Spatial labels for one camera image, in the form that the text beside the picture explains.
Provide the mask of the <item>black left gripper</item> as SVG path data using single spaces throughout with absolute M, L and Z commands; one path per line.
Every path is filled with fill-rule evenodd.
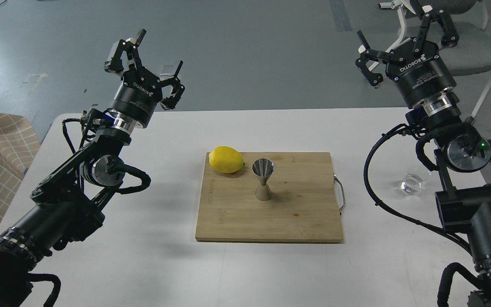
M 138 48 L 146 33 L 141 29 L 136 37 L 115 42 L 104 62 L 105 72 L 121 77 L 121 84 L 108 109 L 131 117 L 141 128 L 148 126 L 159 101 L 164 110 L 174 110 L 185 92 L 179 79 L 183 61 L 179 61 L 173 75 L 161 81 L 142 65 Z M 121 59 L 123 54 L 127 55 L 127 70 Z M 166 86 L 171 86 L 172 90 L 168 97 L 162 99 L 162 88 Z

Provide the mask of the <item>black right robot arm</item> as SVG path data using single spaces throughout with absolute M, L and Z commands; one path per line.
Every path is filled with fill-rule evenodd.
M 394 216 L 410 221 L 441 235 L 465 249 L 472 257 L 476 274 L 464 266 L 446 266 L 438 290 L 438 306 L 448 306 L 454 274 L 469 281 L 476 290 L 469 295 L 469 307 L 491 307 L 491 140 L 482 138 L 472 125 L 474 118 L 460 118 L 456 82 L 444 64 L 439 51 L 454 47 L 459 41 L 452 14 L 468 10 L 448 1 L 394 0 L 380 3 L 380 8 L 397 8 L 401 26 L 404 11 L 420 20 L 413 36 L 401 30 L 400 38 L 379 51 L 370 47 L 362 32 L 356 66 L 373 87 L 379 87 L 382 74 L 373 72 L 369 61 L 386 65 L 386 76 L 395 82 L 410 111 L 407 123 L 382 134 L 370 150 L 363 169 L 367 192 L 376 206 Z M 401 214 L 376 196 L 370 185 L 369 168 L 375 152 L 395 135 L 410 135 L 416 140 L 417 159 L 429 170 L 439 174 L 442 191 L 435 194 L 441 227 L 429 225 Z

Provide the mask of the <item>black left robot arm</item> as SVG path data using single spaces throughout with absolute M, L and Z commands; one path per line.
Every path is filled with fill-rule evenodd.
M 162 80 L 142 65 L 139 46 L 146 30 L 112 46 L 104 70 L 121 83 L 107 110 L 91 109 L 76 122 L 81 142 L 72 156 L 45 177 L 31 193 L 35 202 L 24 217 L 0 235 L 0 307 L 18 307 L 33 283 L 51 282 L 45 307 L 52 307 L 62 282 L 54 274 L 33 273 L 44 258 L 68 243 L 84 241 L 103 225 L 103 208 L 115 194 L 134 194 L 150 186 L 150 177 L 127 165 L 119 154 L 135 128 L 146 128 L 157 105 L 174 109 L 185 87 L 180 61 Z

